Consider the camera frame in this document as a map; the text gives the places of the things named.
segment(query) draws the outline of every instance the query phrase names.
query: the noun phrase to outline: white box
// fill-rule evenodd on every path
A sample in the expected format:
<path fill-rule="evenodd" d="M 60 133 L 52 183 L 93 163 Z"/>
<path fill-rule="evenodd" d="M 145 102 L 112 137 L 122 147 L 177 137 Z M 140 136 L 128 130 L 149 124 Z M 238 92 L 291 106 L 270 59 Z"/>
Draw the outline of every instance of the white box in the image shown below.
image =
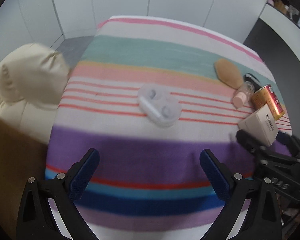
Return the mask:
<path fill-rule="evenodd" d="M 238 127 L 251 134 L 265 146 L 272 145 L 279 131 L 267 104 L 239 122 Z"/>

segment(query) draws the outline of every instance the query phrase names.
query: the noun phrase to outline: brown object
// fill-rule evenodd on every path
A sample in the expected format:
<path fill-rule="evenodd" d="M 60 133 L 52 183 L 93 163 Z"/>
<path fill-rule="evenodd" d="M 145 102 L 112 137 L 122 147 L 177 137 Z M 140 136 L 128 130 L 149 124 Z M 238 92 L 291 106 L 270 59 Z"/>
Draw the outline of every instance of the brown object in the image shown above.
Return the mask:
<path fill-rule="evenodd" d="M 0 120 L 0 225 L 12 239 L 26 181 L 44 179 L 46 154 L 47 145 Z"/>
<path fill-rule="evenodd" d="M 275 121 L 279 120 L 285 114 L 270 84 L 256 91 L 251 97 L 251 102 L 256 110 L 268 104 Z"/>
<path fill-rule="evenodd" d="M 285 8 L 285 4 L 281 0 L 274 0 L 274 7 L 277 8 L 283 14 L 286 14 L 288 11 Z"/>
<path fill-rule="evenodd" d="M 238 67 L 229 60 L 224 58 L 217 60 L 214 63 L 214 68 L 219 80 L 229 87 L 238 89 L 243 84 L 243 77 Z"/>

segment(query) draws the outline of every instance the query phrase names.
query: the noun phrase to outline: bolt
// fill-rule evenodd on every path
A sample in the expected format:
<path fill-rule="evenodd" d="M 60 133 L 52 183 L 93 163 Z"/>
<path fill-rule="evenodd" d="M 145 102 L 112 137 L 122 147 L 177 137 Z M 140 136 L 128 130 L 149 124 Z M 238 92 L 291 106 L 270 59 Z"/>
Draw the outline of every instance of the bolt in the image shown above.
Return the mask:
<path fill-rule="evenodd" d="M 28 179 L 28 182 L 29 183 L 32 183 L 32 182 L 34 182 L 35 181 L 35 178 L 34 177 L 30 177 L 29 179 Z"/>
<path fill-rule="evenodd" d="M 235 179 L 242 179 L 242 175 L 240 173 L 235 173 L 234 178 Z"/>
<path fill-rule="evenodd" d="M 269 164 L 269 162 L 268 162 L 267 160 L 261 160 L 260 162 L 261 162 L 261 164 L 263 164 L 263 165 L 268 165 L 268 164 Z"/>
<path fill-rule="evenodd" d="M 57 179 L 63 179 L 66 175 L 64 173 L 59 173 Z"/>
<path fill-rule="evenodd" d="M 267 178 L 267 177 L 266 177 L 264 180 L 265 180 L 265 182 L 268 183 L 268 184 L 271 183 L 271 179 L 269 179 L 269 178 Z"/>

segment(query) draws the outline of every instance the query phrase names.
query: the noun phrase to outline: light blue stripe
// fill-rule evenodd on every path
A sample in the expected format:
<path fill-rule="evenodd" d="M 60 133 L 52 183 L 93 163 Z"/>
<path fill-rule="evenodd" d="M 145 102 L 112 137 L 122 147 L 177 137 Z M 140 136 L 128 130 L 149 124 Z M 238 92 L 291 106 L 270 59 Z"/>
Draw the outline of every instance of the light blue stripe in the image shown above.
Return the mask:
<path fill-rule="evenodd" d="M 98 35 L 87 47 L 81 60 L 168 69 L 217 80 L 214 63 L 220 58 L 224 57 L 171 42 Z M 247 66 L 228 60 L 238 67 L 241 75 L 248 72 L 254 75 L 263 86 L 271 84 L 279 101 L 283 104 L 281 93 L 273 81 Z"/>
<path fill-rule="evenodd" d="M 46 169 L 46 179 L 54 178 L 57 173 Z M 198 198 L 203 196 L 215 195 L 211 186 L 191 188 L 191 189 L 166 189 L 166 190 L 152 190 L 152 189 L 131 189 L 120 188 L 114 186 L 103 185 L 99 183 L 90 182 L 86 190 L 103 195 L 115 196 L 129 199 L 148 199 L 148 200 L 176 200 L 187 198 Z"/>

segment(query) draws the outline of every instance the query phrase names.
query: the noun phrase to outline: gold and red can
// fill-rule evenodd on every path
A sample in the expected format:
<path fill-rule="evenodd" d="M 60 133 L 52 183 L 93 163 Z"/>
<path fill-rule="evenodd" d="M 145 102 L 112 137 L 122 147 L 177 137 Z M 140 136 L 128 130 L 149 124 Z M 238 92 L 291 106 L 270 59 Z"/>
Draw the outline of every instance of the gold and red can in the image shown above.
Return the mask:
<path fill-rule="evenodd" d="M 268 104 L 274 120 L 276 121 L 285 114 L 277 95 L 273 92 L 270 84 L 267 84 L 266 86 L 257 90 L 252 95 L 251 102 L 256 110 L 260 109 L 265 104 Z"/>

